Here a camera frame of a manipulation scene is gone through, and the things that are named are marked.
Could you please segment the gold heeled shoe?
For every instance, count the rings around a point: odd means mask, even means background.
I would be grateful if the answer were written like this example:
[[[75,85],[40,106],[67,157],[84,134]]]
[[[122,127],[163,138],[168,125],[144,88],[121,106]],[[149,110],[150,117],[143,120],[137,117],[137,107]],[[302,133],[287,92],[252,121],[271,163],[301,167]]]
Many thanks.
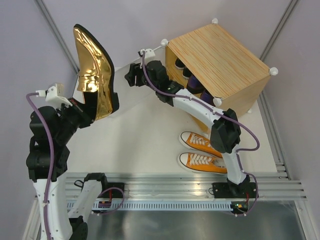
[[[79,61],[77,90],[82,92],[87,114],[97,121],[120,107],[114,92],[115,67],[107,51],[85,27],[75,24],[73,36]]]

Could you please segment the black canvas sneaker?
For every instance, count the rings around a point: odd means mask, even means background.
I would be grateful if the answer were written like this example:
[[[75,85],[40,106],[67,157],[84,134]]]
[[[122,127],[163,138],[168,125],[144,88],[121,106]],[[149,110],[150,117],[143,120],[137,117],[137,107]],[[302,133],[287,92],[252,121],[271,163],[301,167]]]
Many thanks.
[[[193,75],[192,72],[187,67],[183,68],[182,77],[184,79],[188,80],[192,75]]]
[[[177,58],[174,62],[174,66],[178,69],[178,70],[183,70],[185,68],[185,64],[179,59]]]

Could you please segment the purple loafer shoe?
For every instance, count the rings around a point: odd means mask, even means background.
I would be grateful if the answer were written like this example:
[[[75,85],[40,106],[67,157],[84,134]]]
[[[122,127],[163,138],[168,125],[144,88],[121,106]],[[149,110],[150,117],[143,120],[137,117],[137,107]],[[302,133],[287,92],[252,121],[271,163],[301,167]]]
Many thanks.
[[[187,82],[186,89],[192,93],[192,94],[200,94],[204,91],[204,86],[201,84],[201,82],[192,75]]]
[[[209,105],[212,105],[214,107],[216,106],[214,104],[214,97],[206,89],[201,93],[200,99],[208,103]]]

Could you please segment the wooden two-shelf shoe cabinet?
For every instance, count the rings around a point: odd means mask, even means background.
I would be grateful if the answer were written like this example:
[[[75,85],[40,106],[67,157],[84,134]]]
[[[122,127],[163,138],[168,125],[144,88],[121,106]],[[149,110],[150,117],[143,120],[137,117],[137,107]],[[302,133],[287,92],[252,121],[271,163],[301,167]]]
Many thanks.
[[[161,44],[172,80],[187,85],[182,70],[175,67],[175,61],[181,60],[214,97],[215,106],[233,109],[238,117],[252,108],[270,77],[279,73],[221,27],[217,18],[170,41],[163,39]]]

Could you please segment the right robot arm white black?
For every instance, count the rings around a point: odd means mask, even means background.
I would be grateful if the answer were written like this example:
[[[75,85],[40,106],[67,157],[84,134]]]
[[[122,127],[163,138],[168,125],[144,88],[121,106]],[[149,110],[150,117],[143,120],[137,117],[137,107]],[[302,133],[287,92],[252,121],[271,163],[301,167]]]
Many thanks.
[[[210,130],[210,145],[222,154],[227,169],[228,192],[235,198],[256,197],[257,184],[243,172],[237,157],[241,130],[236,113],[213,107],[190,93],[183,85],[171,80],[159,60],[148,64],[132,63],[124,76],[129,86],[147,86],[163,103],[181,109],[204,123]]]

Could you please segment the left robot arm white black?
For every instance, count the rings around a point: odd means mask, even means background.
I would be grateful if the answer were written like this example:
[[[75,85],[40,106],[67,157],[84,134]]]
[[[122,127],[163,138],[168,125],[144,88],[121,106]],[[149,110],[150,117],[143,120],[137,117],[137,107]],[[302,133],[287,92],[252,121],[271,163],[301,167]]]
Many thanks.
[[[29,178],[36,190],[42,240],[85,240],[88,218],[96,199],[109,193],[104,173],[89,173],[83,180],[80,195],[67,210],[66,172],[70,151],[67,143],[77,129],[90,126],[93,120],[84,105],[75,99],[71,105],[35,107],[30,116],[29,155],[26,159]]]

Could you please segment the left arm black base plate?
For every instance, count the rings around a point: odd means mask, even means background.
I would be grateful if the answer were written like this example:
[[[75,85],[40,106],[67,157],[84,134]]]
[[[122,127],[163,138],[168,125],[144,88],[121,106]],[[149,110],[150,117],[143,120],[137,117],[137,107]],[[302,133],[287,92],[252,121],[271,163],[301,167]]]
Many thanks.
[[[101,198],[112,199],[122,199],[123,194],[121,191],[125,192],[124,182],[108,182],[102,187]]]

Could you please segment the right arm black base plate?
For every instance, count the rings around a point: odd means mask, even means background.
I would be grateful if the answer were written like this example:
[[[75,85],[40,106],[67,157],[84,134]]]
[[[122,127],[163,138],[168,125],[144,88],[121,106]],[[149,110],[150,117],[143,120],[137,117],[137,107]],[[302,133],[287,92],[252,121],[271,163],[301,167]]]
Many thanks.
[[[257,185],[254,182],[240,185],[230,182],[214,182],[208,192],[216,199],[254,199],[257,196]]]

